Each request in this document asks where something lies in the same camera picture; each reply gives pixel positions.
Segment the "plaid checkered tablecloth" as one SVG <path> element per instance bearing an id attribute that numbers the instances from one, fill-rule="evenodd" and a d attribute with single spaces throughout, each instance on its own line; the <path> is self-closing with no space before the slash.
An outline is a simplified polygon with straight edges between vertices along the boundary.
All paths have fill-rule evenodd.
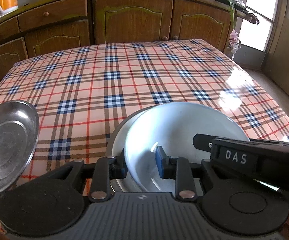
<path id="1" fill-rule="evenodd" d="M 203 40 L 102 44 L 22 60 L 0 82 L 0 104 L 10 100 L 31 103 L 40 120 L 36 152 L 17 185 L 74 159 L 95 162 L 124 118 L 168 102 L 217 109 L 249 138 L 289 141 L 279 104 Z"/>

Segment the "white wide bowl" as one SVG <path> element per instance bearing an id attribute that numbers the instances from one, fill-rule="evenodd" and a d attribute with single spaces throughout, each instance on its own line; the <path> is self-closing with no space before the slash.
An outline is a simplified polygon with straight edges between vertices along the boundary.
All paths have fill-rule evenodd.
<path id="1" fill-rule="evenodd" d="M 201 163 L 210 152 L 193 145 L 196 134 L 247 141 L 244 131 L 228 116 L 211 107 L 189 102 L 155 106 L 131 125 L 124 146 L 128 171 L 143 192 L 174 192 L 175 181 L 161 179 L 155 150 L 161 146 L 170 157 Z"/>

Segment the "brown wooden kitchen cabinet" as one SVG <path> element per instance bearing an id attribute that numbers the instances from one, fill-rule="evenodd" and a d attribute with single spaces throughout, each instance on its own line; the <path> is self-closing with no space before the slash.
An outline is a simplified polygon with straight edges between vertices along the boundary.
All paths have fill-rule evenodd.
<path id="1" fill-rule="evenodd" d="M 236 20 L 259 22 L 234 8 Z M 215 0 L 42 0 L 0 18 L 0 82 L 17 62 L 93 44 L 200 38 L 222 51 L 232 27 Z"/>

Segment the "large steel plate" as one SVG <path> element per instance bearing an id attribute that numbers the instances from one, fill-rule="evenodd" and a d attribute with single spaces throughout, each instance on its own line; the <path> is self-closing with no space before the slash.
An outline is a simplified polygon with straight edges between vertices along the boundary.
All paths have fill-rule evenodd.
<path id="1" fill-rule="evenodd" d="M 0 104 L 0 193 L 6 191 L 30 163 L 38 143 L 39 117 L 26 101 Z"/>

